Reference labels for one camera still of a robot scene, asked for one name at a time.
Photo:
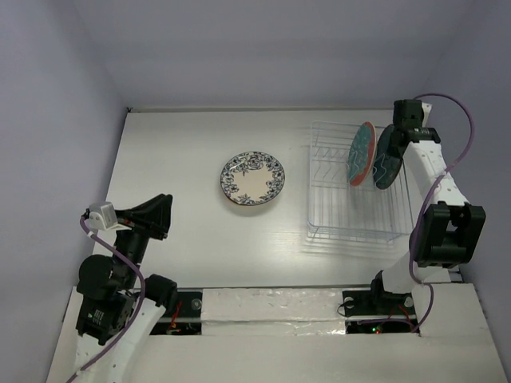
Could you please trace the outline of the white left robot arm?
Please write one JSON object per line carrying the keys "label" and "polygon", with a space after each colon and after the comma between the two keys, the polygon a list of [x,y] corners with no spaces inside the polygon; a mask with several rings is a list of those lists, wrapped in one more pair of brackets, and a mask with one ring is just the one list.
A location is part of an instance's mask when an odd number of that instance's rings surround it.
{"label": "white left robot arm", "polygon": [[172,201],[159,194],[124,210],[93,203],[81,215],[81,229],[109,253],[90,255],[79,267],[82,302],[70,382],[127,381],[156,323],[180,309],[176,282],[141,273],[149,241],[168,237]]}

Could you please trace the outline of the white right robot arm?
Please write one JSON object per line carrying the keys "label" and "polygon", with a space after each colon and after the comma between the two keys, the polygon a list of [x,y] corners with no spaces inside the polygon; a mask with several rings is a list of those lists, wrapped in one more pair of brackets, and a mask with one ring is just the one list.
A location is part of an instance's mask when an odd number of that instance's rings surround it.
{"label": "white right robot arm", "polygon": [[370,285],[367,302],[378,313],[441,270],[469,263],[486,219],[484,208],[468,201],[451,174],[468,151],[446,164],[437,130],[426,127],[427,114],[419,98],[395,101],[393,122],[378,140],[376,188],[389,188],[406,165],[422,196],[407,252]]}

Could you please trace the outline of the dark teal glazed plate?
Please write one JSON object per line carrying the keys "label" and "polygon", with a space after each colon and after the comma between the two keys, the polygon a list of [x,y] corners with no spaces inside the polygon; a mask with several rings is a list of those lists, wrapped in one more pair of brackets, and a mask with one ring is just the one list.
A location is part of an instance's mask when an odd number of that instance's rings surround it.
{"label": "dark teal glazed plate", "polygon": [[373,180],[376,188],[380,190],[386,190],[392,185],[402,167],[401,159],[387,153],[393,131],[394,126],[392,124],[388,125],[378,139],[374,158]]}

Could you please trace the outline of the red and teal plate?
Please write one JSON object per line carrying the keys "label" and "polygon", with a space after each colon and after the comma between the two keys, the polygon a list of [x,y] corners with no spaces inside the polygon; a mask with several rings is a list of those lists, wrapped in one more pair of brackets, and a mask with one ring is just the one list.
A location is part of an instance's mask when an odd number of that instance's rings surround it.
{"label": "red and teal plate", "polygon": [[362,123],[352,140],[347,158],[347,181],[358,187],[372,173],[376,154],[376,130],[369,121]]}

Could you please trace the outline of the blue floral rim plate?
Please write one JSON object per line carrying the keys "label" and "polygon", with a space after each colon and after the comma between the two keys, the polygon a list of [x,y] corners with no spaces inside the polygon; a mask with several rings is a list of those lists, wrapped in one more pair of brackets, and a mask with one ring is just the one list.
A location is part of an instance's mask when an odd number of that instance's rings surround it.
{"label": "blue floral rim plate", "polygon": [[274,200],[285,184],[283,165],[266,152],[242,152],[220,173],[224,195],[240,206],[259,206]]}

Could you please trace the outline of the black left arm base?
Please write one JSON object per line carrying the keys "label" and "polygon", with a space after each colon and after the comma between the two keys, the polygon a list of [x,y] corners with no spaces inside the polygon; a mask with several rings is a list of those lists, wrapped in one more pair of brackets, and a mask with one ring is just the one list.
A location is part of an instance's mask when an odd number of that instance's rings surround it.
{"label": "black left arm base", "polygon": [[160,318],[150,334],[153,336],[195,336],[202,333],[203,289],[177,288],[171,311]]}

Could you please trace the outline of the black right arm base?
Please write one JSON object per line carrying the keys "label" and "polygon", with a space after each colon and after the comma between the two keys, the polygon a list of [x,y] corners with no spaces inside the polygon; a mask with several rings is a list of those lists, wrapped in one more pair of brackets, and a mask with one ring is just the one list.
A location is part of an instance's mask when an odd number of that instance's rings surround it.
{"label": "black right arm base", "polygon": [[411,293],[386,292],[381,271],[369,289],[343,291],[337,314],[345,319],[347,334],[412,333],[418,324]]}

